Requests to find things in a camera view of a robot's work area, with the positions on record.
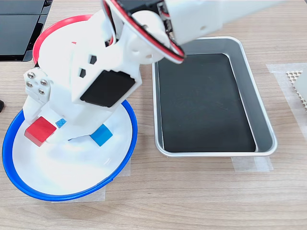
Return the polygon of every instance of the silver tray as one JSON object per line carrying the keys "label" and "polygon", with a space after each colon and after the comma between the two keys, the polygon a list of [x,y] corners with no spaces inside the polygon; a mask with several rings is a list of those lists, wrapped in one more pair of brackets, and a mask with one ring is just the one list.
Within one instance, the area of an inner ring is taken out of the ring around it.
{"label": "silver tray", "polygon": [[254,152],[169,152],[164,149],[161,121],[158,64],[153,64],[154,138],[158,150],[168,157],[233,157],[268,156],[277,148],[277,139],[255,84],[248,60],[240,41],[233,37],[207,37],[183,46],[187,55],[224,54],[230,65],[240,93],[256,150]]}

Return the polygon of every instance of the small blue cube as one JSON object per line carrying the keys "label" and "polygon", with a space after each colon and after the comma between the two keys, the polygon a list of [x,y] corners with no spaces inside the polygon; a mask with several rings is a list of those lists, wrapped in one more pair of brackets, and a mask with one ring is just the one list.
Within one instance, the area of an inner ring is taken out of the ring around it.
{"label": "small blue cube", "polygon": [[113,136],[111,131],[102,124],[90,137],[97,143],[97,145],[102,146],[107,140]]}
{"label": "small blue cube", "polygon": [[61,128],[64,124],[66,123],[66,121],[62,118],[59,121],[56,122],[56,125],[58,128]]}

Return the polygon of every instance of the blue bowl rim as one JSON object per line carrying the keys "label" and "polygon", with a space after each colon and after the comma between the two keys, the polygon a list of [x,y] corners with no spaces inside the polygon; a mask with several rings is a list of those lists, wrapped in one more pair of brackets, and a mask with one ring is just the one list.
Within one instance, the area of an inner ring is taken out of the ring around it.
{"label": "blue bowl rim", "polygon": [[4,170],[10,179],[10,181],[23,193],[36,198],[40,200],[46,200],[46,201],[66,201],[66,200],[73,200],[77,199],[83,196],[86,196],[90,193],[93,193],[97,191],[98,189],[102,188],[106,184],[110,183],[119,173],[120,171],[125,167],[129,159],[131,158],[131,155],[134,151],[136,141],[137,141],[137,135],[138,135],[138,125],[137,125],[137,119],[135,116],[135,113],[131,107],[131,105],[125,100],[122,105],[124,108],[127,110],[129,117],[131,119],[132,123],[132,140],[131,144],[129,147],[129,150],[127,152],[127,155],[125,156],[124,160],[122,163],[118,166],[118,168],[111,174],[109,175],[106,179],[102,180],[95,186],[88,188],[86,190],[73,193],[73,194],[67,194],[67,195],[51,195],[51,194],[46,194],[39,192],[30,186],[28,186],[23,180],[19,177],[17,171],[15,170],[14,164],[13,164],[13,159],[12,159],[12,148],[13,148],[13,143],[15,136],[17,134],[17,131],[21,124],[24,121],[24,112],[21,110],[17,116],[14,118],[12,123],[10,124],[4,141],[3,141],[3,146],[2,146],[2,162],[4,166]]}

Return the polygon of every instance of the red cube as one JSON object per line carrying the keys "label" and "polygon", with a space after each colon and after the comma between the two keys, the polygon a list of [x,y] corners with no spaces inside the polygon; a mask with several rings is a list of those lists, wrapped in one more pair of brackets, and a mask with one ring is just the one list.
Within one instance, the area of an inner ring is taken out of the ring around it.
{"label": "red cube", "polygon": [[40,147],[56,130],[55,126],[41,116],[25,130],[24,136]]}

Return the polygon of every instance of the wooden surface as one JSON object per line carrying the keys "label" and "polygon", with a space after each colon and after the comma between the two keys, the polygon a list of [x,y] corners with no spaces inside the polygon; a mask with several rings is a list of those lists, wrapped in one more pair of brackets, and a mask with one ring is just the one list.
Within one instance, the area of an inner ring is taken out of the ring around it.
{"label": "wooden surface", "polygon": [[[46,27],[94,13],[99,1],[56,1]],[[130,98],[139,124],[131,176],[106,186],[104,202],[60,204],[32,199],[0,165],[1,230],[305,230],[307,144],[266,64],[307,62],[307,5],[303,0],[266,9],[213,35],[238,38],[276,132],[272,172],[235,172],[230,158],[163,156],[154,145],[151,67]],[[0,63],[0,143],[24,101],[22,74],[32,62]]]}

